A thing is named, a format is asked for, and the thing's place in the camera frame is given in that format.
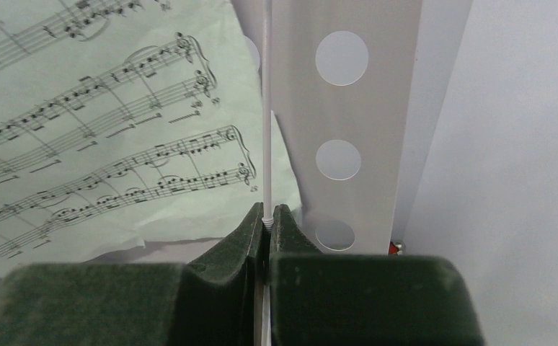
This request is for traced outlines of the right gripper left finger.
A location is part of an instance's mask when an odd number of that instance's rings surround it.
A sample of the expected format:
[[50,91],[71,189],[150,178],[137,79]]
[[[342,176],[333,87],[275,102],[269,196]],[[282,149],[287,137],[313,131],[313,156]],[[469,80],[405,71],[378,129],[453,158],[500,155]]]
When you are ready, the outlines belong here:
[[39,263],[0,280],[0,345],[259,345],[261,203],[189,263]]

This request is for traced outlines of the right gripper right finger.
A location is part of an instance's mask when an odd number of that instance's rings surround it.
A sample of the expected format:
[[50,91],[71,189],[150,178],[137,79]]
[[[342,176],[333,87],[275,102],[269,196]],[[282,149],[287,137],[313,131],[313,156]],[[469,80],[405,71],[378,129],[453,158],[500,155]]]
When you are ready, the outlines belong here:
[[441,257],[325,254],[287,205],[270,235],[274,345],[483,345],[466,283]]

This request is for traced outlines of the sheet music page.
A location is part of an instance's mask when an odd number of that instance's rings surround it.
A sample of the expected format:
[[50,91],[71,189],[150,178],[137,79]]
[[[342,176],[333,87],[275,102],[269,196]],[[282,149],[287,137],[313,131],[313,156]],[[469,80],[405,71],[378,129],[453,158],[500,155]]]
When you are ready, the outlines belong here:
[[230,1],[0,1],[0,277],[220,238],[261,200]]

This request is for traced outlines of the lilac perforated music stand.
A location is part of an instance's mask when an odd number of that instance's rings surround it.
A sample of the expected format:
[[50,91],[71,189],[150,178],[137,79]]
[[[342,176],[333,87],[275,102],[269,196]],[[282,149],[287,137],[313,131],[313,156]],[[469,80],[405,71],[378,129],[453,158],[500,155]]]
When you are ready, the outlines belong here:
[[271,108],[325,254],[403,241],[470,1],[274,1]]

